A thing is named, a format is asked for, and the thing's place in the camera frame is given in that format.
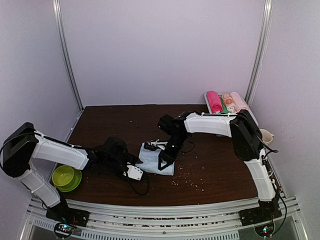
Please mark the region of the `white plastic basket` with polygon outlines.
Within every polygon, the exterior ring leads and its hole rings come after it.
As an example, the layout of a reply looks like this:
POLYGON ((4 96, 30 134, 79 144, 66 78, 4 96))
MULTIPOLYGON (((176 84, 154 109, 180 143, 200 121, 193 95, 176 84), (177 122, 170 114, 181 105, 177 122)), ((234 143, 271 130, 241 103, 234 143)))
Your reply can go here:
POLYGON ((248 104, 235 91, 221 93, 210 90, 204 93, 204 99, 210 114, 231 116, 240 110, 247 110, 256 125, 259 125, 248 104))

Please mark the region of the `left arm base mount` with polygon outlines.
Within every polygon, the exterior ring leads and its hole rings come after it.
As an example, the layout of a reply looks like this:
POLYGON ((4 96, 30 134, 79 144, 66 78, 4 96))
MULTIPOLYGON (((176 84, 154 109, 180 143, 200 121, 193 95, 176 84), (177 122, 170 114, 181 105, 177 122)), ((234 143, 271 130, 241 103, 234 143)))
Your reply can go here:
POLYGON ((68 205, 48 207, 46 217, 72 226, 86 227, 90 213, 86 210, 70 208, 68 205))

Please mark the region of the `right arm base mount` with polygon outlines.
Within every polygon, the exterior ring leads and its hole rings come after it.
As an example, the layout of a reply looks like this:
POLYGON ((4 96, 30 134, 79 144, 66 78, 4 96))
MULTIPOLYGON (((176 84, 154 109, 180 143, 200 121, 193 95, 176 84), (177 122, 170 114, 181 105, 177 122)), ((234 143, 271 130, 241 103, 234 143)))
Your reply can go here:
POLYGON ((263 222, 270 222, 274 218, 282 216, 279 205, 260 202, 258 207, 248 208, 239 211, 239 219, 242 226, 255 225, 263 222))

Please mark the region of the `light blue towel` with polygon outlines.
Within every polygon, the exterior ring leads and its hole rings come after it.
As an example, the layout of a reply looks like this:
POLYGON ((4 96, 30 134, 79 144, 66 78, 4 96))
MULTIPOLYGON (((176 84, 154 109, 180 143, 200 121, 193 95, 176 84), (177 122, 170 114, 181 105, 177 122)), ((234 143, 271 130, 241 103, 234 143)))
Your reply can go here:
POLYGON ((159 165, 159 155, 161 150, 165 149, 166 142, 156 141, 143 142, 139 151, 138 158, 140 163, 136 165, 147 173, 158 174, 163 176, 173 176, 175 172, 175 164, 166 166, 164 169, 159 169, 159 167, 164 167, 167 163, 163 161, 159 165))

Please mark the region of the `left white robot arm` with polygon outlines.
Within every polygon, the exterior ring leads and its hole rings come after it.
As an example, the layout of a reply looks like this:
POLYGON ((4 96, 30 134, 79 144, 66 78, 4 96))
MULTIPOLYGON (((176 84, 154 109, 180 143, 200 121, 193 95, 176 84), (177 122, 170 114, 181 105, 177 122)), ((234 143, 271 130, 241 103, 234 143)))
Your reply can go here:
POLYGON ((141 181, 144 171, 137 167, 139 158, 128 152, 127 145, 117 137, 109 137, 103 145, 84 147, 63 142, 37 131, 26 122, 13 132, 0 148, 1 169, 18 179, 36 195, 61 222, 72 218, 72 211, 63 204, 63 196, 33 165, 33 160, 52 162, 86 170, 98 175, 115 173, 130 183, 141 181))

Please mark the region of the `magenta pink towel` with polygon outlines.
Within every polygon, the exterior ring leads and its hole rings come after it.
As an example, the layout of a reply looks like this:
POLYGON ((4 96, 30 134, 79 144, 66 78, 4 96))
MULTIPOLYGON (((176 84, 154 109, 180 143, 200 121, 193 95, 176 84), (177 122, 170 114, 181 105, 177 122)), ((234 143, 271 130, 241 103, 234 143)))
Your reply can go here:
POLYGON ((221 99, 215 91, 208 91, 206 97, 209 103, 210 110, 213 114, 221 113, 223 110, 221 99))

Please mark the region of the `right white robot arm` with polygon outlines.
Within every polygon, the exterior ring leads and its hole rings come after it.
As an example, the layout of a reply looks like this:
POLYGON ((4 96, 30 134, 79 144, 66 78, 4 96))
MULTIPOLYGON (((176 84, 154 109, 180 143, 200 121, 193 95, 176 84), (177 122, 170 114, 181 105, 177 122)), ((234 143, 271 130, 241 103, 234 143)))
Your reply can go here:
POLYGON ((262 140, 262 133, 248 110, 239 113, 213 114, 183 112, 177 117, 168 114, 162 116, 158 128, 169 135, 169 140, 158 155, 160 171, 172 165, 184 142, 191 134, 204 133, 229 137, 232 139, 236 157, 246 164, 255 183, 258 198, 264 204, 256 210, 259 220, 268 220, 276 207, 271 202, 276 197, 275 186, 264 165, 267 145, 262 140))

